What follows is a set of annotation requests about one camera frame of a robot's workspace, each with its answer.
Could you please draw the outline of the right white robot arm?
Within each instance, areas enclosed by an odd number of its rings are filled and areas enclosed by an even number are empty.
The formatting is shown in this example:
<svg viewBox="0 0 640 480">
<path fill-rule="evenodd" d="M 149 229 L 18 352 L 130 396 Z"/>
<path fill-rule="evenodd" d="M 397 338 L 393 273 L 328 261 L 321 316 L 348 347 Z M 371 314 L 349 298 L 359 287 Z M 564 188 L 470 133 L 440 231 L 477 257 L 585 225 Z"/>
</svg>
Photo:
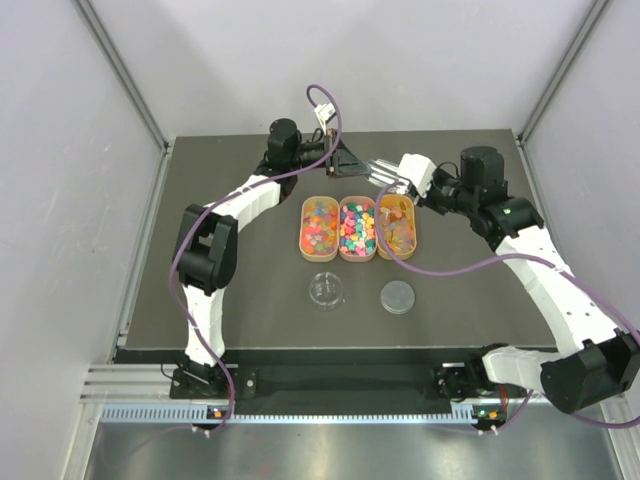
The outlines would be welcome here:
<svg viewBox="0 0 640 480">
<path fill-rule="evenodd" d="M 542 393 L 561 412 L 574 414 L 632 386 L 639 372 L 638 333 L 612 320 L 614 309 L 579 284 L 535 206 L 509 194 L 497 149 L 464 149 L 455 174 L 425 156 L 405 155 L 400 174 L 418 205 L 468 219 L 493 261 L 504 263 L 521 283 L 554 338 L 553 352 L 488 347 L 466 372 L 474 393 L 487 396 L 511 384 Z"/>
</svg>

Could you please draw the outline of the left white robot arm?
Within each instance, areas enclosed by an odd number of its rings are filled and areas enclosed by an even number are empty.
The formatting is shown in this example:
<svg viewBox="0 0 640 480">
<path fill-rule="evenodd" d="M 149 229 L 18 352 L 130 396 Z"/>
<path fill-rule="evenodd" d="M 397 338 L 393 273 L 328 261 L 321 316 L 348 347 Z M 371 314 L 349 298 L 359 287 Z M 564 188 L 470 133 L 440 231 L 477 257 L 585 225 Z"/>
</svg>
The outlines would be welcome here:
<svg viewBox="0 0 640 480">
<path fill-rule="evenodd" d="M 178 282 L 186 299 L 182 307 L 189 334 L 180 368 L 205 396 L 216 396 L 226 387 L 227 374 L 219 365 L 225 352 L 222 310 L 237 267 L 239 233 L 288 198 L 299 173 L 312 168 L 334 178 L 371 173 L 337 131 L 322 131 L 318 140 L 304 141 L 296 123 L 282 118 L 270 125 L 264 157 L 243 185 L 208 206 L 192 204 L 183 214 L 169 282 Z"/>
</svg>

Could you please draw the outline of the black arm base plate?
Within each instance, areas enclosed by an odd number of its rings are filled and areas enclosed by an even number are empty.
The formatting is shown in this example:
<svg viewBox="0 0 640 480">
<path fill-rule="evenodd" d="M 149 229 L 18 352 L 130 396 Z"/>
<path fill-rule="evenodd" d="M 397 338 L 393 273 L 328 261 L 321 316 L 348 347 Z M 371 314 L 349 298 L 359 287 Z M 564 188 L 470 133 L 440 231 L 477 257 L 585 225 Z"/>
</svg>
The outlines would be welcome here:
<svg viewBox="0 0 640 480">
<path fill-rule="evenodd" d="M 218 365 L 184 353 L 162 362 L 175 399 L 222 398 L 280 405 L 287 397 L 312 400 L 338 394 L 410 394 L 461 401 L 500 394 L 481 372 L 479 348 L 233 349 Z"/>
</svg>

